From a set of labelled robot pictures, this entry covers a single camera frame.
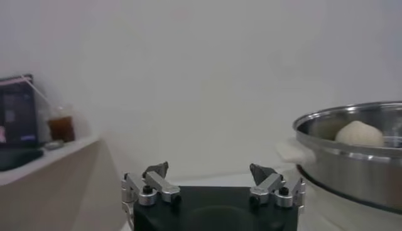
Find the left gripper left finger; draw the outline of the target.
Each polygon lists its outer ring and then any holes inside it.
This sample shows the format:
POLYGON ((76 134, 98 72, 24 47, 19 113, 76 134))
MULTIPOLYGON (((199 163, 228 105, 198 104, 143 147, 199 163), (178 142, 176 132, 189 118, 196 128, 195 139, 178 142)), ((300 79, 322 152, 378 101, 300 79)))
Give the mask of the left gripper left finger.
POLYGON ((134 205, 136 203, 142 207, 152 207, 158 199, 171 206, 181 202, 180 187, 165 180, 168 168, 168 162, 165 161, 147 167, 141 176, 134 173, 124 174, 121 180, 121 203, 130 230, 135 230, 134 205))

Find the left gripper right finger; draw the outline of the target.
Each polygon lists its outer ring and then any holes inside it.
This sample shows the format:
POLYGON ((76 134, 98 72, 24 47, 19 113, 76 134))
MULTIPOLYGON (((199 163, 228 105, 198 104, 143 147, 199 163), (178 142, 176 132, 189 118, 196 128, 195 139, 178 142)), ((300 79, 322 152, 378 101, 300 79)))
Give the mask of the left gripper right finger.
POLYGON ((301 177, 286 180, 273 168, 254 163, 249 165, 249 169, 256 184, 249 190, 249 204, 253 210, 258 210, 273 199, 274 204, 279 208, 296 207, 298 213, 304 211, 306 183, 301 177))

